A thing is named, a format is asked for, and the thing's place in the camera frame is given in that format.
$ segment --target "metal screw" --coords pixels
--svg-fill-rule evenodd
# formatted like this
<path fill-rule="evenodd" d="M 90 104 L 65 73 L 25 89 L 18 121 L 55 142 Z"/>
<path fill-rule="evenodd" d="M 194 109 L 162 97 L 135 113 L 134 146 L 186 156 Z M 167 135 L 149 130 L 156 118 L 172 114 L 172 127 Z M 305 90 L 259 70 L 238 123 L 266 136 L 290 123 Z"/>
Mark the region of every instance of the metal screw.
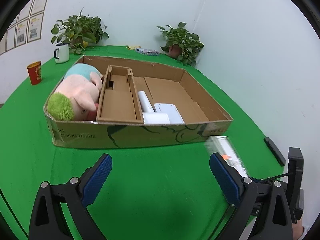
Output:
<path fill-rule="evenodd" d="M 249 178 L 249 177 L 244 177 L 243 181 L 246 183 L 246 184 L 250 184 L 252 182 L 252 179 Z"/>
<path fill-rule="evenodd" d="M 279 181 L 277 181 L 277 180 L 273 184 L 275 184 L 276 187 L 280 187 L 281 186 L 281 183 Z"/>
<path fill-rule="evenodd" d="M 70 180 L 70 183 L 71 183 L 71 184 L 76 184 L 78 181 L 79 181 L 79 179 L 76 178 L 76 177 L 74 177 L 74 178 L 72 178 L 72 179 Z"/>
<path fill-rule="evenodd" d="M 41 187 L 43 187 L 43 188 L 47 187 L 47 185 L 48 185 L 48 183 L 46 181 L 41 183 Z"/>

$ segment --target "white device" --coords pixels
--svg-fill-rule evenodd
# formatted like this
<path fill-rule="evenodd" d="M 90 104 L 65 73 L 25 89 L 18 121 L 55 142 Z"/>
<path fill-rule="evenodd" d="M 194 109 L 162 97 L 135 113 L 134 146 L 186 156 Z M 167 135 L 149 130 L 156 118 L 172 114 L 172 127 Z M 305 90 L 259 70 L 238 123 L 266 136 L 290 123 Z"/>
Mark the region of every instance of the white device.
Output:
<path fill-rule="evenodd" d="M 184 124 L 178 109 L 173 104 L 155 103 L 157 113 L 165 113 L 168 115 L 170 124 Z"/>
<path fill-rule="evenodd" d="M 141 104 L 142 112 L 144 113 L 154 113 L 152 105 L 150 104 L 150 101 L 144 91 L 138 92 L 139 101 Z"/>
<path fill-rule="evenodd" d="M 165 113 L 142 113 L 144 124 L 170 124 L 170 120 Z"/>

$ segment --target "green table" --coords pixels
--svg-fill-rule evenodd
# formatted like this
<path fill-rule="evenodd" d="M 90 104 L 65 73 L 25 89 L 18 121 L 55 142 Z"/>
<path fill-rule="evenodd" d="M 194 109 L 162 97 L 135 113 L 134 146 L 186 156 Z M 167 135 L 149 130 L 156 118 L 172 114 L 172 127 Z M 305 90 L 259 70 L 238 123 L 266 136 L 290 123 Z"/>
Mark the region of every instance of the green table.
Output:
<path fill-rule="evenodd" d="M 186 69 L 234 118 L 225 135 L 231 138 L 249 174 L 265 178 L 282 173 L 283 168 L 263 142 L 260 129 L 195 68 L 164 54 L 150 57 L 123 46 L 95 47 L 88 49 L 87 55 L 153 61 Z M 112 172 L 95 203 L 88 207 L 108 240 L 206 240 L 227 202 L 209 169 L 204 143 L 115 150 L 67 149 L 52 144 L 43 105 L 78 58 L 71 55 L 68 62 L 60 65 L 49 60 L 42 66 L 42 82 L 31 86 L 27 78 L 0 109 L 0 188 L 22 227 L 28 232 L 42 181 L 66 183 L 71 177 L 80 176 L 102 153 L 108 153 L 113 159 Z M 0 208 L 18 238 L 26 239 L 4 204 Z M 81 239 L 65 205 L 63 210 L 74 238 Z"/>

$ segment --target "red cup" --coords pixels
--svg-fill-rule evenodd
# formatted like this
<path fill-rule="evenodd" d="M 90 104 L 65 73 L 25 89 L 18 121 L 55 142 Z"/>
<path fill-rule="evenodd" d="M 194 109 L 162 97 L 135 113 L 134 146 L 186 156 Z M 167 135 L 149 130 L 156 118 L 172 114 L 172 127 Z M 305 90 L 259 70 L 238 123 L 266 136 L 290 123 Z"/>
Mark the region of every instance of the red cup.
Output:
<path fill-rule="evenodd" d="M 34 62 L 27 66 L 31 85 L 36 85 L 41 82 L 41 61 Z"/>

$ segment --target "green fuzzy plush hair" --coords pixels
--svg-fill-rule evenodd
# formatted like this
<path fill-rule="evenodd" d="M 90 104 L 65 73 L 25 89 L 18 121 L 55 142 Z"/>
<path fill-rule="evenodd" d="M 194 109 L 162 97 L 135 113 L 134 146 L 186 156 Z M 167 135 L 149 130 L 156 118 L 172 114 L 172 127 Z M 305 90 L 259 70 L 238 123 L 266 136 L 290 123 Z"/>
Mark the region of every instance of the green fuzzy plush hair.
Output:
<path fill-rule="evenodd" d="M 56 120 L 71 121 L 75 117 L 70 99 L 61 93 L 50 96 L 47 109 Z"/>

